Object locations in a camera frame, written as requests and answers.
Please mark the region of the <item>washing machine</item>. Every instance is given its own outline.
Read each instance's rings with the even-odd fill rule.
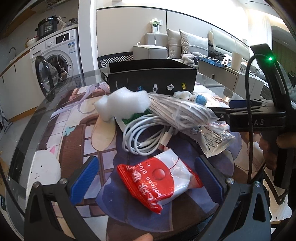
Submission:
[[[46,97],[53,87],[66,78],[73,77],[76,87],[85,86],[78,42],[78,30],[71,29],[46,39],[30,49],[32,69],[40,89]],[[58,81],[53,83],[53,69]]]

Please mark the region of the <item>clear plastic bag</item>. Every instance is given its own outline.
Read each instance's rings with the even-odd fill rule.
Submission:
[[[234,135],[228,131],[227,124],[222,122],[196,126],[183,133],[199,144],[206,157],[220,154],[235,139]]]
[[[219,119],[211,109],[188,100],[153,93],[149,98],[149,109],[179,131]]]

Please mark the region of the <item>black cable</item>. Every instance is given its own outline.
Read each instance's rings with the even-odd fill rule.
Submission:
[[[251,68],[252,62],[257,59],[257,57],[263,57],[266,58],[266,61],[268,61],[267,57],[263,54],[255,54],[253,55],[249,61],[246,68],[246,74],[245,74],[245,85],[246,85],[246,99],[247,99],[247,111],[248,111],[248,121],[249,121],[249,170],[248,170],[248,179],[247,184],[250,184],[251,178],[252,178],[252,168],[253,168],[253,120],[252,120],[252,112],[251,112],[251,99],[250,99],[250,89],[249,89],[249,71]]]
[[[284,203],[284,201],[285,201],[286,196],[289,193],[289,190],[286,189],[285,192],[282,195],[279,196],[277,194],[277,191],[275,190],[273,184],[272,184],[272,181],[270,180],[269,176],[266,174],[265,171],[263,172],[263,175],[264,175],[264,179],[265,179],[267,185],[269,186],[269,189],[271,190],[272,195],[274,196],[274,199],[275,199],[276,203],[278,205],[282,205]]]
[[[8,182],[7,182],[7,180],[6,180],[6,177],[5,177],[5,175],[4,175],[4,171],[3,171],[3,169],[2,169],[2,165],[1,165],[1,163],[0,163],[0,174],[1,174],[1,178],[2,178],[2,180],[3,180],[3,182],[4,182],[4,185],[5,185],[5,187],[6,187],[6,190],[7,190],[8,194],[9,194],[11,200],[13,201],[13,203],[15,204],[15,206],[17,207],[17,209],[18,209],[18,211],[21,213],[21,215],[22,215],[23,217],[25,217],[25,212],[21,209],[21,207],[19,206],[19,204],[17,203],[17,201],[15,200],[15,198],[14,198],[12,192],[11,192],[11,189],[10,189],[10,187],[9,187],[9,185],[8,185]]]

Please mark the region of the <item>black box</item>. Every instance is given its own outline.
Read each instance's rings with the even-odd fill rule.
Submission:
[[[111,93],[121,87],[173,95],[193,92],[197,69],[171,59],[141,59],[108,64]]]

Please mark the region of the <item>white cup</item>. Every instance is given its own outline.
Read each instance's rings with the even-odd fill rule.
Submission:
[[[242,55],[236,52],[232,52],[231,68],[235,71],[239,71],[242,63]]]

